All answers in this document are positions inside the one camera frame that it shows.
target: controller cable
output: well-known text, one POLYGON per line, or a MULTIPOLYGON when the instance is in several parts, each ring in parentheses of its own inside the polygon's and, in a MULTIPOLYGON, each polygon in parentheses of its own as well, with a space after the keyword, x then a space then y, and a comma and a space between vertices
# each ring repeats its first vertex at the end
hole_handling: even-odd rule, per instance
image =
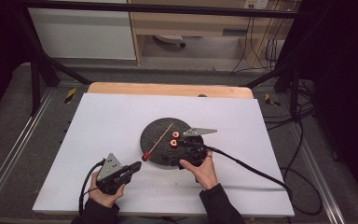
MULTIPOLYGON (((298 146, 297 146, 297 148, 295 150, 295 154, 293 155, 292 159, 289 162, 289 165, 287 167, 280 167, 280 169, 281 169, 281 171, 283 171, 283 181, 286 180, 286 177, 287 177, 288 173, 291 172, 291 173, 294 173, 295 175, 297 175, 298 177, 300 177, 305 182, 307 182, 307 184, 313 189, 313 191, 315 191, 316 196, 318 198, 318 208, 315 211, 312 211, 312 212, 305 211, 305 210, 301 209, 300 207, 296 206, 293 203, 292 203, 292 206, 298 212, 300 212, 302 214, 305 214, 305 215, 308 215, 308 216, 316 216, 316 215, 319 215, 322 212, 323 207, 324 207, 321 193, 319 192, 319 190, 317 190, 315 185, 313 185, 305 176, 303 176, 300 172, 298 172, 298 171, 296 171, 296 170, 291 168, 292 165, 293 165, 293 162, 294 162, 294 160, 295 160, 295 158, 296 158, 296 156, 297 156, 297 154, 299 152, 299 150, 301 149, 301 145, 302 145, 303 138, 304 138, 304 129, 303 129, 303 125, 302 125, 302 119, 305 118, 306 116, 314 113, 314 108, 313 107, 303 110, 303 107, 306 106, 306 105, 309 105, 309 104, 311 104, 311 102, 307 102, 307 103, 303 104, 298 110, 297 117, 298 117, 298 125, 299 125, 299 128, 300 128, 299 143, 298 143, 298 146)), ((292 122, 292 121, 294 121, 294 119, 290 118, 290 119, 286 119, 286 120, 283 120, 283 121, 276 121, 276 122, 275 121, 266 121, 266 124, 278 123, 278 125, 273 126, 271 128, 268 128, 268 130, 272 130, 274 128, 280 127, 280 126, 282 126, 282 125, 284 125, 286 123, 292 122)))
POLYGON ((245 169, 247 169, 247 170, 249 170, 249 171, 251 171, 251 172, 253 172, 253 173, 257 174, 257 175, 261 175, 261 176, 263 176, 264 178, 266 178, 266 179, 268 179, 268 180, 270 180, 270 181, 272 181, 272 182, 274 182, 274 183, 277 183, 277 184, 281 185, 281 186, 287 191, 287 195, 289 196, 290 202, 293 200, 293 193, 292 193, 292 191, 291 191, 291 190, 289 189, 289 187, 287 187, 286 184, 284 184, 282 181, 277 180, 277 179, 275 179, 274 177, 272 177, 272 176, 270 176, 270 175, 266 175, 266 174, 264 174, 264 173, 262 173, 262 172, 256 170, 255 168, 251 167, 250 165, 246 164, 245 162, 240 161, 240 160, 237 160, 237 159, 231 157, 230 155, 228 155, 227 153, 225 153, 225 152, 223 152, 223 151, 221 151, 221 150, 219 150, 219 149, 217 149, 217 148, 215 148, 215 147, 208 147, 208 146, 206 146, 206 147, 207 147, 208 149, 210 149, 211 151, 213 151, 213 152, 219 153, 219 154, 221 154, 221 155, 223 155, 223 156, 226 156, 226 157, 229 158, 229 159, 232 159, 233 161, 235 161, 237 164, 241 165, 241 166, 244 167, 245 169))
POLYGON ((83 214, 83 201, 84 201, 84 196, 89 193, 90 191, 93 191, 95 189, 98 189, 98 188, 95 188, 95 189, 91 189, 87 192, 84 192, 85 188, 86 188, 86 185, 87 183, 89 182, 89 178, 92 174, 92 172, 95 170, 95 168, 97 168, 98 166, 103 166, 105 162, 105 159, 103 159, 102 161, 98 162, 97 164, 95 164, 90 170, 89 170, 89 173, 87 174, 87 177, 86 179, 84 180, 84 183, 83 183, 83 187, 81 188, 81 192, 80 192, 80 197, 79 197, 79 215, 82 215, 83 214))

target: black sleeve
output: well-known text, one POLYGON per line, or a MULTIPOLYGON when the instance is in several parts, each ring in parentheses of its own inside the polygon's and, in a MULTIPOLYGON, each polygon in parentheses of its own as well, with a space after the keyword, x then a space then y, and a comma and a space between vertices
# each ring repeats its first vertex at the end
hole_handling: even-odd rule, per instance
POLYGON ((83 215, 75 217, 72 224, 114 224, 120 208, 113 204, 112 208, 105 207, 89 199, 83 215))
POLYGON ((231 204, 221 184, 203 190, 200 198, 210 224, 244 224, 241 214, 231 204))

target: black round plate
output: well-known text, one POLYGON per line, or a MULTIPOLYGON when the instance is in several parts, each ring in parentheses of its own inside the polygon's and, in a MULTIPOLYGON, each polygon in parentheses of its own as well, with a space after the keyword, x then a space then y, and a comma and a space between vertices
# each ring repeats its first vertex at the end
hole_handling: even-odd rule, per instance
POLYGON ((170 142, 172 140, 173 132, 179 132, 179 134, 181 134, 179 139, 184 139, 183 132, 189 130, 190 126, 179 119, 164 118, 157 119, 145 127, 141 135, 141 149, 143 153, 152 149, 153 145, 157 143, 167 128, 170 127, 171 123, 173 123, 171 128, 167 131, 167 133, 162 137, 162 139, 151 152, 151 157, 149 160, 155 164, 171 166, 170 161, 167 160, 167 158, 171 155, 180 154, 182 150, 186 150, 184 147, 172 148, 170 142))

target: white table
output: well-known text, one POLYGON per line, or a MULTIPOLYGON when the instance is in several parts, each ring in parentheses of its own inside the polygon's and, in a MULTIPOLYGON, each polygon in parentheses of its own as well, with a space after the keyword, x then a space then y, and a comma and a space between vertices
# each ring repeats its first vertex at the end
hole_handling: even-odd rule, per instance
MULTIPOLYGON (((181 119, 192 127, 217 129, 203 135, 219 148, 255 169, 282 180, 257 100, 189 96, 83 95, 71 127, 34 204, 45 214, 74 214, 89 169, 109 153, 123 165, 140 161, 141 133, 161 118, 181 119)), ((214 154, 219 181, 244 216, 290 217, 294 211, 285 190, 235 161, 214 154)), ((186 170, 161 169, 143 162, 124 197, 121 215, 196 216, 205 214, 201 186, 186 170)))

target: cabinet door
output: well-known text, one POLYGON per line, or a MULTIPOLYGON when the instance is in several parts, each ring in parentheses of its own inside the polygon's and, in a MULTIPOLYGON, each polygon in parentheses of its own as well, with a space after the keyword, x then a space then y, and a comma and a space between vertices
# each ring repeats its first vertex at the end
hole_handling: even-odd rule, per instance
POLYGON ((42 46, 51 57, 135 60, 128 12, 30 8, 30 13, 42 46))

